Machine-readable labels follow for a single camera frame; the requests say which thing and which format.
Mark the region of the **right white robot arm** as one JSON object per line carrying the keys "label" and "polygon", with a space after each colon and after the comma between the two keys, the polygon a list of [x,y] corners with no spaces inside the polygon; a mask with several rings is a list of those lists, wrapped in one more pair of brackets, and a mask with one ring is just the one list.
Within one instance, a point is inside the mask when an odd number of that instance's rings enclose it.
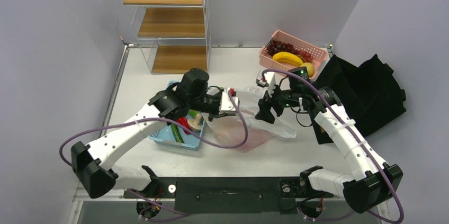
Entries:
{"label": "right white robot arm", "polygon": [[307,197],[318,192],[343,197],[357,213],[397,198],[402,169],[397,164],[388,164],[375,152],[337,95],[328,87],[313,86],[304,68],[285,71],[290,89],[282,90],[274,77],[277,71],[261,70],[256,77],[256,84],[266,88],[266,92],[258,102],[255,118],[273,124],[285,109],[300,108],[309,114],[319,144],[333,142],[351,170],[349,174],[340,174],[321,166],[307,169],[300,174],[300,192]]}

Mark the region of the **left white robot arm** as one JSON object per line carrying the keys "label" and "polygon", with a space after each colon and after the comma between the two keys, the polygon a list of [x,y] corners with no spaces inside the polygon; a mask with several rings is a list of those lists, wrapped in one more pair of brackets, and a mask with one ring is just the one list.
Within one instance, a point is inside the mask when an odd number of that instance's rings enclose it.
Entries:
{"label": "left white robot arm", "polygon": [[134,189],[146,198],[154,196],[158,183],[149,167],[126,168],[116,162],[153,132],[187,116],[189,110],[213,118],[236,114],[236,92],[225,88],[208,94],[208,80],[206,71],[191,69],[180,82],[159,91],[125,123],[112,126],[111,132],[87,144],[75,143],[70,149],[71,166],[89,197],[100,198],[114,188]]}

